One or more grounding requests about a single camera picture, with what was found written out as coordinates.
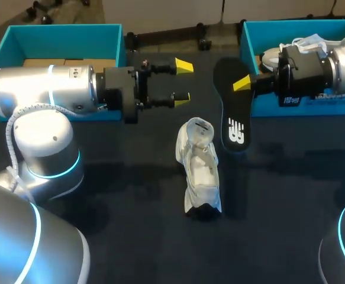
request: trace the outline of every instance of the shoelace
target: shoelace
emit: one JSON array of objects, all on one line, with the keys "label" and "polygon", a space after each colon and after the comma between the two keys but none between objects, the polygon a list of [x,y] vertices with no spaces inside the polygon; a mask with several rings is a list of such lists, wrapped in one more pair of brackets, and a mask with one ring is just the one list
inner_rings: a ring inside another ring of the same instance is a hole
[{"label": "shoelace", "polygon": [[327,46],[325,44],[325,42],[323,41],[320,41],[318,43],[314,43],[314,44],[310,44],[308,46],[302,46],[305,42],[303,41],[301,44],[298,44],[297,42],[302,40],[304,38],[302,37],[297,37],[295,38],[294,40],[292,40],[292,43],[288,43],[288,44],[283,44],[283,43],[280,43],[279,45],[279,48],[280,48],[280,51],[282,51],[282,49],[284,47],[288,47],[288,46],[298,46],[298,49],[300,50],[301,53],[305,53],[306,51],[310,51],[311,49],[314,49],[316,47],[320,47],[324,53],[327,52]]}]

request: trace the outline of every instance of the white shoelace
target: white shoelace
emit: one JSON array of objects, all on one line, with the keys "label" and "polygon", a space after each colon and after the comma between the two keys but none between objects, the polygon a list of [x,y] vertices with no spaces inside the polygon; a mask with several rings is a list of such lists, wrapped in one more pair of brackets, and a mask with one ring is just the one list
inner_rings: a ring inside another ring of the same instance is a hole
[{"label": "white shoelace", "polygon": [[307,53],[307,52],[311,52],[312,49],[321,48],[322,51],[326,54],[327,46],[326,46],[326,43],[324,41],[319,41],[319,42],[314,43],[314,44],[309,44],[307,46],[303,46],[303,44],[305,44],[304,41],[301,43],[298,43],[302,39],[304,39],[304,38],[297,37],[294,40],[292,40],[292,43],[288,43],[288,44],[280,43],[280,45],[279,45],[280,51],[282,51],[284,47],[297,46],[301,53]]}]

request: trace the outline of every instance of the black insole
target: black insole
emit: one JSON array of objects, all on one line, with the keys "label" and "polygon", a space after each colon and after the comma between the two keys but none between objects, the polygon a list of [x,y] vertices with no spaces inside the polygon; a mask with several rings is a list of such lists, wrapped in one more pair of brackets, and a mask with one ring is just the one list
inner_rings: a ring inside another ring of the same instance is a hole
[{"label": "black insole", "polygon": [[226,150],[245,151],[251,143],[251,90],[233,91],[233,84],[249,74],[236,57],[220,59],[213,69],[213,83],[223,105],[221,139]]}]

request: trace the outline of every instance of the dark tablecloth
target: dark tablecloth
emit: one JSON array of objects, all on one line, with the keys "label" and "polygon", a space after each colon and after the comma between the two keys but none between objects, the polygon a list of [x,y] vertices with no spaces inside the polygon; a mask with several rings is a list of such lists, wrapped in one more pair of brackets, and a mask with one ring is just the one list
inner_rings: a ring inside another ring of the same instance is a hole
[{"label": "dark tablecloth", "polygon": [[[86,236],[89,283],[320,283],[318,246],[345,204],[345,151],[287,158],[279,151],[284,143],[301,142],[277,138],[268,146],[272,164],[241,166],[216,135],[223,215],[209,222],[185,217],[176,138],[192,117],[219,133],[221,103],[211,71],[224,54],[177,55],[194,64],[195,74],[153,76],[149,92],[190,91],[190,104],[145,111],[137,125],[73,124],[85,181],[44,207]],[[174,56],[138,54],[130,62]],[[274,125],[273,119],[258,123],[258,133]],[[9,165],[4,127],[0,123],[0,170]]]}]

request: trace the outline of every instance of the white sneaker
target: white sneaker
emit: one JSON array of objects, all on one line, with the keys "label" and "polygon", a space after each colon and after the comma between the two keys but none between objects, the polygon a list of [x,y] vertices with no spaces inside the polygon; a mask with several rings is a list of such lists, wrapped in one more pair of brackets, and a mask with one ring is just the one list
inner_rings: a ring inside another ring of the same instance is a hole
[{"label": "white sneaker", "polygon": [[222,212],[218,157],[212,143],[213,136],[213,126],[199,117],[191,118],[179,130],[175,154],[187,175],[186,213],[192,207],[198,208],[204,204]]},{"label": "white sneaker", "polygon": [[273,71],[278,67],[279,53],[284,47],[297,46],[301,53],[317,52],[321,58],[326,57],[327,52],[338,46],[345,46],[345,38],[341,41],[324,40],[318,34],[310,37],[295,38],[290,44],[280,43],[279,47],[269,49],[262,56],[262,64],[265,68]]}]

